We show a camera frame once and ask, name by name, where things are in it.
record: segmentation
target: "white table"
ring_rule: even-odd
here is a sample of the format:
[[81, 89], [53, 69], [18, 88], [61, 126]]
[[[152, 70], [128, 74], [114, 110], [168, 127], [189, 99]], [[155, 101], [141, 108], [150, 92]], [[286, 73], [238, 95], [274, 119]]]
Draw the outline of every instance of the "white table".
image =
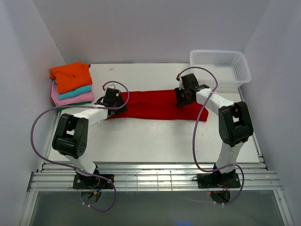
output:
[[[103, 95], [102, 85], [120, 81], [130, 91], [174, 89], [177, 74], [189, 64], [106, 64], [91, 65], [95, 100]], [[241, 101], [238, 89], [218, 89], [232, 101]], [[66, 109], [62, 113], [76, 113]], [[192, 133], [195, 121], [113, 119], [102, 121], [88, 131], [86, 152], [95, 162], [192, 163]], [[209, 110], [207, 122], [199, 122], [196, 147], [199, 162], [216, 162], [222, 146], [218, 117]], [[259, 162], [253, 137], [244, 144], [238, 162]], [[68, 161], [51, 149], [49, 158]]]

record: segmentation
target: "white plastic basket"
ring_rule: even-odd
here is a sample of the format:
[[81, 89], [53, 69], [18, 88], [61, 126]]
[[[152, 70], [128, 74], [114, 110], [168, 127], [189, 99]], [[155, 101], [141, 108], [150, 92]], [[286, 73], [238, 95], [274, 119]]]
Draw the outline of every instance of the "white plastic basket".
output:
[[[237, 88], [251, 81], [251, 73], [244, 54], [237, 51], [193, 50], [190, 65], [208, 69], [217, 78], [220, 88]], [[213, 88], [211, 75], [200, 69], [192, 69], [200, 84]]]

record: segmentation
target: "orange shirt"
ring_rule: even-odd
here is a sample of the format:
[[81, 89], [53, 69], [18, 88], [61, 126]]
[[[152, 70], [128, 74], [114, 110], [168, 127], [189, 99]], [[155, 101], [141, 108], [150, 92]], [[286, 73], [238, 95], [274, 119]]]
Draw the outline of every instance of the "orange shirt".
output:
[[92, 85], [89, 65], [76, 62], [50, 69], [51, 79], [56, 79], [59, 94], [67, 93], [82, 86]]

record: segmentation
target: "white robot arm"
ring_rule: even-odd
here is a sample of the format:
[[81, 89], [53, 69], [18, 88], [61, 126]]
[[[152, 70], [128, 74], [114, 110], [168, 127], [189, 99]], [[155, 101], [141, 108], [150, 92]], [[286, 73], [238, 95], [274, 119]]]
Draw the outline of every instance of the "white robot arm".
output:
[[[180, 78], [179, 88], [175, 89], [178, 106], [192, 104], [204, 104], [212, 90], [206, 85], [199, 85], [194, 74], [188, 74]], [[228, 164], [236, 163], [238, 154], [244, 142], [253, 134], [253, 126], [249, 111], [244, 102], [234, 103], [220, 95], [213, 93], [206, 107], [219, 117], [219, 134], [222, 139], [220, 156], [214, 165], [214, 169]], [[214, 172], [212, 182], [208, 184], [227, 184], [235, 176], [235, 167], [230, 166]]]
[[77, 171], [74, 181], [81, 181], [81, 183], [80, 185], [73, 184], [73, 188], [93, 188], [99, 184], [99, 179], [81, 172], [83, 170], [99, 175], [97, 166], [85, 152], [88, 128], [112, 115], [127, 110], [126, 106], [118, 110], [99, 109], [98, 107], [120, 107], [123, 104], [124, 100], [120, 91], [111, 85], [105, 90], [104, 96], [93, 105], [95, 109], [87, 109], [73, 115], [66, 113], [61, 115], [52, 141], [52, 147], [60, 154], [65, 155], [75, 167], [80, 169]]

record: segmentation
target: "red towel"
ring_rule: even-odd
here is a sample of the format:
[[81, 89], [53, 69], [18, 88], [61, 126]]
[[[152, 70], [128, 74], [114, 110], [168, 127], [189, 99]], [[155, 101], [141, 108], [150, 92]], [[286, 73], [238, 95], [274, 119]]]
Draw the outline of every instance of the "red towel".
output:
[[[122, 93], [124, 101], [127, 93]], [[202, 105], [193, 103], [177, 107], [177, 100], [174, 90], [158, 91], [135, 91], [130, 92], [130, 99], [127, 103], [127, 111], [120, 113], [110, 119], [116, 118], [137, 118], [157, 120], [196, 120]], [[200, 121], [207, 121], [208, 111], [204, 109]]]

